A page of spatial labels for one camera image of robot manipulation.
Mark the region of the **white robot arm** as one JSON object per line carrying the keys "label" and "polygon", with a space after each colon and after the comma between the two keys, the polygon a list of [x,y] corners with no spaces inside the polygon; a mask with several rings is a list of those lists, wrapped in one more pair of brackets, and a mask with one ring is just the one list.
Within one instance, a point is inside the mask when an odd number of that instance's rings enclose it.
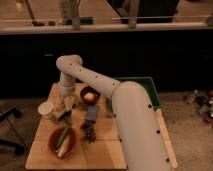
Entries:
{"label": "white robot arm", "polygon": [[84,68],[78,55],[61,56],[56,66],[61,71],[63,95],[69,92],[68,87],[75,84],[75,79],[79,79],[111,100],[128,171],[172,170],[154,107],[142,85],[120,82]]}

